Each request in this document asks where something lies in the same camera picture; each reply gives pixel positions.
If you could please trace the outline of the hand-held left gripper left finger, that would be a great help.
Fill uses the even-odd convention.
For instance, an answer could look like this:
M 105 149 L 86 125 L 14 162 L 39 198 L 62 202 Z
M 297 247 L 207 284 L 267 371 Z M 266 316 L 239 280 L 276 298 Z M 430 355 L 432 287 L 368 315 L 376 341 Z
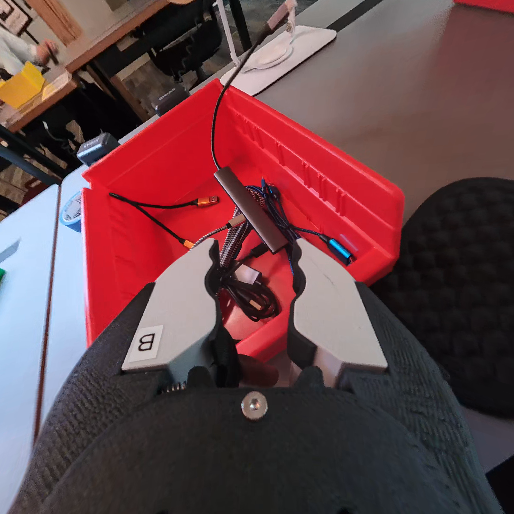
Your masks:
M 220 248 L 206 239 L 171 264 L 155 281 L 122 364 L 126 373 L 165 370 L 187 376 L 205 367 L 217 374 L 215 340 L 222 327 L 217 298 Z

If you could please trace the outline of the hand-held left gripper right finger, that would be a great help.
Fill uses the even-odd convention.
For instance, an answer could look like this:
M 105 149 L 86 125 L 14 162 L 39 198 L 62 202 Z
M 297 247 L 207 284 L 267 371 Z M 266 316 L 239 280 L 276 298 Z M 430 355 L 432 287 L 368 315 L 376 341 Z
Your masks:
M 287 326 L 290 384 L 317 366 L 329 388 L 350 372 L 383 375 L 388 363 L 357 283 L 345 267 L 305 239 L 293 245 L 293 291 Z

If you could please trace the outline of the grey usb hub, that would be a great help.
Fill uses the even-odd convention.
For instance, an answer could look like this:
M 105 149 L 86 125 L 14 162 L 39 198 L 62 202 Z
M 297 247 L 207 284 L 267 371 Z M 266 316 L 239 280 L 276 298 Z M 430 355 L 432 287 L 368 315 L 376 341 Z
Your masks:
M 246 221 L 254 228 L 259 235 L 262 242 L 267 246 L 268 250 L 272 254 L 276 254 L 283 247 L 287 245 L 285 236 L 280 232 L 275 223 L 270 217 L 263 211 L 261 207 L 256 203 L 251 193 L 236 177 L 230 167 L 221 167 L 219 164 L 216 153 L 215 153 L 215 127 L 216 119 L 219 107 L 222 99 L 232 82 L 235 80 L 237 75 L 241 72 L 244 65 L 247 63 L 249 58 L 255 52 L 257 47 L 270 35 L 272 35 L 276 29 L 286 22 L 286 19 L 290 14 L 293 14 L 297 6 L 296 1 L 284 1 L 279 8 L 273 13 L 268 21 L 263 25 L 254 44 L 246 52 L 240 64 L 235 68 L 232 76 L 227 80 L 223 86 L 220 95 L 216 101 L 214 107 L 214 113 L 211 124 L 211 138 L 210 138 L 210 149 L 211 155 L 216 167 L 214 174 L 216 180 L 222 185 L 224 191 L 231 198 L 233 203 L 241 210 L 242 215 L 246 218 Z

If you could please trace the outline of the red plastic bin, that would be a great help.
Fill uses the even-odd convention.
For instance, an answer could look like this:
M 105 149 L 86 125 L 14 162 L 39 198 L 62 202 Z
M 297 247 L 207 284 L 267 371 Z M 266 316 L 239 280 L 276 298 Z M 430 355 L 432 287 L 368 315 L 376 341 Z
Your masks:
M 187 248 L 125 202 L 174 205 L 218 196 L 211 207 L 154 209 L 182 239 L 196 242 L 224 225 L 234 204 L 214 177 L 211 125 L 222 91 L 208 83 L 87 169 L 82 193 L 87 347 L 148 283 Z M 238 89 L 224 94 L 215 152 L 244 185 L 275 186 L 296 226 L 340 241 L 354 256 L 349 273 L 371 285 L 400 249 L 401 189 L 323 138 Z

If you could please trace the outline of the black quilted cushion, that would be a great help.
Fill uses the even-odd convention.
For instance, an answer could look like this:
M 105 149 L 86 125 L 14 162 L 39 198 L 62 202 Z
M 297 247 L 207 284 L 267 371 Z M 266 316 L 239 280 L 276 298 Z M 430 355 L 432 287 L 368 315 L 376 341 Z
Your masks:
M 459 402 L 513 418 L 513 180 L 458 180 L 402 228 L 372 291 L 439 365 Z

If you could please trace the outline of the blue tape roll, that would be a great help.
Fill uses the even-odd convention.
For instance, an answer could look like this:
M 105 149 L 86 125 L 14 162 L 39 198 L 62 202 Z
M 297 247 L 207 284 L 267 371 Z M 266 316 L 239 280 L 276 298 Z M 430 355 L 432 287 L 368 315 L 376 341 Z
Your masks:
M 61 208 L 59 222 L 75 232 L 81 232 L 82 222 L 82 191 L 73 195 Z

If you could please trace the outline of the black power adapter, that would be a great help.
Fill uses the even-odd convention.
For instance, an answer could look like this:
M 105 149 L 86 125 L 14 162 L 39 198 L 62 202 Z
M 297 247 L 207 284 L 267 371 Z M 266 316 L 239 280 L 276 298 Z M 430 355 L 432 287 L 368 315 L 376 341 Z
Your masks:
M 182 84 L 175 84 L 169 91 L 157 96 L 152 101 L 152 107 L 156 115 L 161 117 L 189 97 L 190 93 L 187 88 Z
M 110 133 L 102 132 L 98 136 L 81 144 L 76 153 L 76 157 L 82 164 L 90 167 L 119 146 L 119 141 Z

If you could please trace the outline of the black office chair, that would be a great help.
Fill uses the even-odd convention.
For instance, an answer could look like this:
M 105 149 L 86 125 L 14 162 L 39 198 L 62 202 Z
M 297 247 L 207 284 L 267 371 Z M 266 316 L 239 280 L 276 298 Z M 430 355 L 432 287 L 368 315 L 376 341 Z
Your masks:
M 213 57 L 222 43 L 222 33 L 215 20 L 197 25 L 181 40 L 176 40 L 165 47 L 152 48 L 148 52 L 153 64 L 175 83 L 181 83 L 183 76 L 194 72 L 196 85 L 206 80 L 203 64 Z

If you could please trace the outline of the yellow plastic bin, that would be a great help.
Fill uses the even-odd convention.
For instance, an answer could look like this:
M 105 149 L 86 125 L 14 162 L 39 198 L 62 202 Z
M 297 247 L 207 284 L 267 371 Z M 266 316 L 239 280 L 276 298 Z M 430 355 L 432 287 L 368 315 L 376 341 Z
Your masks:
M 1 79 L 1 101 L 18 109 L 38 95 L 45 84 L 39 69 L 26 62 L 22 70 L 8 80 Z

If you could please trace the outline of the white tablet stand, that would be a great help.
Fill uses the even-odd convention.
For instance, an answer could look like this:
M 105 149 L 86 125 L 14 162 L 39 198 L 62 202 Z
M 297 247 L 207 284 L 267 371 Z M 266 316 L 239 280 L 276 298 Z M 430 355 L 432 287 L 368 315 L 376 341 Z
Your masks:
M 336 38 L 333 29 L 297 25 L 297 2 L 284 1 L 264 24 L 246 54 L 237 56 L 222 1 L 216 1 L 216 5 L 235 65 L 222 76 L 221 83 L 253 97 Z

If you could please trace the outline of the framed wall picture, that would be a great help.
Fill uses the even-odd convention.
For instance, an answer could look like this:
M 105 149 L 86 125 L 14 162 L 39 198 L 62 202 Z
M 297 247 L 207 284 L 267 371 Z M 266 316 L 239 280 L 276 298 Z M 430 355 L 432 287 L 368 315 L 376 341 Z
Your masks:
M 1 1 L 1 26 L 11 34 L 21 36 L 33 18 L 15 1 Z

